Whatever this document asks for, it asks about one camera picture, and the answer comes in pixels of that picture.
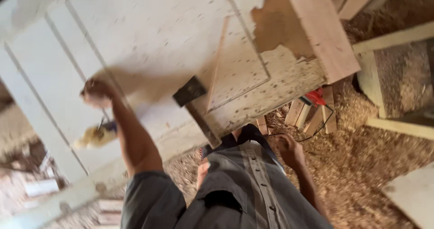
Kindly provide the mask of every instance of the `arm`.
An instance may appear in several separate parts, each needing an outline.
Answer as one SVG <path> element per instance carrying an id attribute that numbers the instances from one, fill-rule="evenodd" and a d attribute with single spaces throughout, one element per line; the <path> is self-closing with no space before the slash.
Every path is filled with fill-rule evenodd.
<path id="1" fill-rule="evenodd" d="M 142 171 L 163 171 L 163 163 L 152 138 L 116 91 L 104 82 L 90 79 L 85 83 L 81 96 L 91 106 L 112 107 L 122 158 L 130 176 Z"/>
<path id="2" fill-rule="evenodd" d="M 279 135 L 278 138 L 280 154 L 285 164 L 291 167 L 297 174 L 301 194 L 328 221 L 323 202 L 318 196 L 312 176 L 306 166 L 303 146 L 289 135 Z"/>

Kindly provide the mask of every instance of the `man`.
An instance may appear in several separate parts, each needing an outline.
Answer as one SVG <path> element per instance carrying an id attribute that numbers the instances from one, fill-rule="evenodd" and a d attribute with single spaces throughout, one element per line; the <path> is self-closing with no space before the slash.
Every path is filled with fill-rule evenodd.
<path id="1" fill-rule="evenodd" d="M 133 111 L 107 84 L 90 79 L 84 101 L 111 107 L 117 123 L 128 183 L 121 228 L 331 228 L 310 176 L 302 146 L 277 136 L 285 163 L 294 169 L 300 192 L 285 177 L 267 141 L 253 125 L 223 138 L 215 150 L 204 149 L 198 192 L 186 208 L 182 193 L 164 173 L 154 142 Z"/>

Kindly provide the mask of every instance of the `black cable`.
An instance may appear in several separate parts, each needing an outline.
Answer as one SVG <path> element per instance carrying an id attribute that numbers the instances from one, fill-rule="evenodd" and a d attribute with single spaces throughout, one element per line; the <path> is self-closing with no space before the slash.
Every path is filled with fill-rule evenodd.
<path id="1" fill-rule="evenodd" d="M 327 120 L 323 123 L 322 127 L 319 128 L 318 130 L 316 130 L 311 137 L 303 139 L 303 140 L 300 140 L 300 141 L 296 140 L 297 142 L 303 142 L 303 141 L 306 141 L 306 140 L 309 140 L 309 139 L 313 138 L 318 132 L 320 132 L 324 128 L 324 126 L 327 123 L 327 121 L 330 119 L 330 117 L 332 117 L 333 113 L 335 112 L 327 104 L 326 104 L 325 107 L 327 107 L 327 109 L 331 110 L 331 113 L 328 116 Z M 268 136 L 271 137 L 271 136 L 274 136 L 274 135 L 281 135 L 281 134 L 286 134 L 286 133 L 276 133 L 276 134 L 271 134 L 271 135 L 268 135 Z"/>

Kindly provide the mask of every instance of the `button-up shirt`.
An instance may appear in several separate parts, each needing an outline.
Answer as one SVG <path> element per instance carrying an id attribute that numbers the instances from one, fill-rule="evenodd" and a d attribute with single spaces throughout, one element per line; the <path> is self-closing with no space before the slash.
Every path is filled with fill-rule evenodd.
<path id="1" fill-rule="evenodd" d="M 163 172 L 128 183 L 123 229 L 332 228 L 255 141 L 208 155 L 208 174 L 188 208 Z"/>

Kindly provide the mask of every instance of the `shirt sleeve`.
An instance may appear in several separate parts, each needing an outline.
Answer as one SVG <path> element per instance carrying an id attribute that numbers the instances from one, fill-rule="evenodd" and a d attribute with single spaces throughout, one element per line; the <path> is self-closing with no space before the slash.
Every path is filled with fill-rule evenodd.
<path id="1" fill-rule="evenodd" d="M 168 175 L 141 172 L 127 184 L 121 228 L 173 228 L 185 210 L 184 196 Z"/>

